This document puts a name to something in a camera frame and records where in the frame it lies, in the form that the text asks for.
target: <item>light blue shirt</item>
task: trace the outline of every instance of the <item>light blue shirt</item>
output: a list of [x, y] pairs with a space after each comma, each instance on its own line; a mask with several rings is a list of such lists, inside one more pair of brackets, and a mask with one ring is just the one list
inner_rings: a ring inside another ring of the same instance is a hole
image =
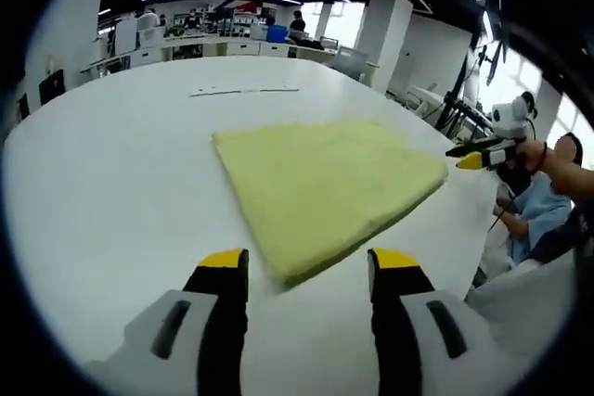
[[537, 173], [532, 184], [513, 202], [520, 217], [528, 222], [528, 237], [508, 239], [510, 257], [514, 263], [522, 262], [548, 231], [561, 226], [572, 210], [571, 200], [557, 195], [550, 187], [550, 178]]

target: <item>yellow towel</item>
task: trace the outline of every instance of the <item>yellow towel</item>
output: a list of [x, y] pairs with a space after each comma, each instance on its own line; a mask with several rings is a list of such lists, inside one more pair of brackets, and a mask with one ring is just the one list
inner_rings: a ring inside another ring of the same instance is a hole
[[213, 135], [269, 272], [294, 284], [396, 223], [447, 177], [375, 122]]

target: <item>white table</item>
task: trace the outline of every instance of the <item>white table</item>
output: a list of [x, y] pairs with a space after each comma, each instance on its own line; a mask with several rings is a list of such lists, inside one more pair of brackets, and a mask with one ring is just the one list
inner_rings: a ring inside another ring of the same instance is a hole
[[[298, 92], [189, 97], [228, 83]], [[6, 141], [7, 222], [19, 268], [77, 363], [104, 359], [123, 328], [208, 254], [250, 251], [243, 394], [377, 394], [367, 249], [414, 254], [463, 297], [483, 250], [496, 182], [449, 161], [446, 183], [403, 221], [284, 294], [265, 273], [211, 145], [214, 131], [369, 119], [438, 155], [451, 143], [384, 96], [315, 62], [179, 60], [116, 73], [33, 113]]]

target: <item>window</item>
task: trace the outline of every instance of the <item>window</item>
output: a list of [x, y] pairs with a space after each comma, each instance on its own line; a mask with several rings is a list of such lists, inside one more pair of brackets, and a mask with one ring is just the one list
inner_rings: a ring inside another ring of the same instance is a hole
[[316, 35], [317, 23], [319, 22], [319, 15], [322, 11], [322, 2], [308, 2], [301, 7], [301, 14], [305, 21], [305, 32], [311, 37]]
[[[493, 58], [497, 50], [497, 43], [487, 47], [487, 57]], [[479, 100], [483, 104], [485, 112], [491, 111], [495, 104], [511, 102], [523, 92], [531, 92], [534, 96], [540, 88], [541, 71], [526, 58], [515, 51], [508, 49], [505, 63], [503, 54], [499, 55], [499, 64], [495, 72], [495, 78], [487, 87], [486, 79], [491, 70], [491, 64], [484, 62], [481, 66], [479, 83]]]
[[356, 35], [361, 26], [364, 9], [365, 4], [334, 3], [324, 36], [338, 40], [339, 45], [355, 46]]
[[584, 115], [577, 110], [572, 100], [563, 95], [557, 112], [557, 119], [553, 123], [547, 138], [547, 144], [554, 147], [557, 140], [569, 132], [577, 136], [582, 143], [584, 149], [582, 166], [594, 170], [594, 130], [592, 130]]

